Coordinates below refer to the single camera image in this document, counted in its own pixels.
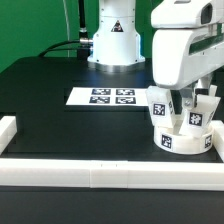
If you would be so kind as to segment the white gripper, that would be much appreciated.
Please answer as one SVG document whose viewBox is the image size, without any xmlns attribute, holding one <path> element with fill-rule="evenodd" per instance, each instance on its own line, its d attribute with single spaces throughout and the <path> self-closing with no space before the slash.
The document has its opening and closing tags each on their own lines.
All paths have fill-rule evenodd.
<svg viewBox="0 0 224 224">
<path fill-rule="evenodd" d="M 180 90 L 182 107 L 195 107 L 198 79 L 208 94 L 211 72 L 224 66 L 224 0 L 163 0 L 151 14 L 155 83 Z"/>
</svg>

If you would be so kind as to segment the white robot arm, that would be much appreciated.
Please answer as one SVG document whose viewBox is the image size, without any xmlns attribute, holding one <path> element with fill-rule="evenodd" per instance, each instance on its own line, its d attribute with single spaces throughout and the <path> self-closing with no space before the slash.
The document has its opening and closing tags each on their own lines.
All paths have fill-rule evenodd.
<svg viewBox="0 0 224 224">
<path fill-rule="evenodd" d="M 136 0 L 99 0 L 99 28 L 89 65 L 126 71 L 145 61 L 135 29 Z M 207 89 L 209 75 L 224 66 L 224 0 L 163 0 L 151 13 L 153 79 L 179 90 L 185 108 L 195 106 L 193 83 Z"/>
</svg>

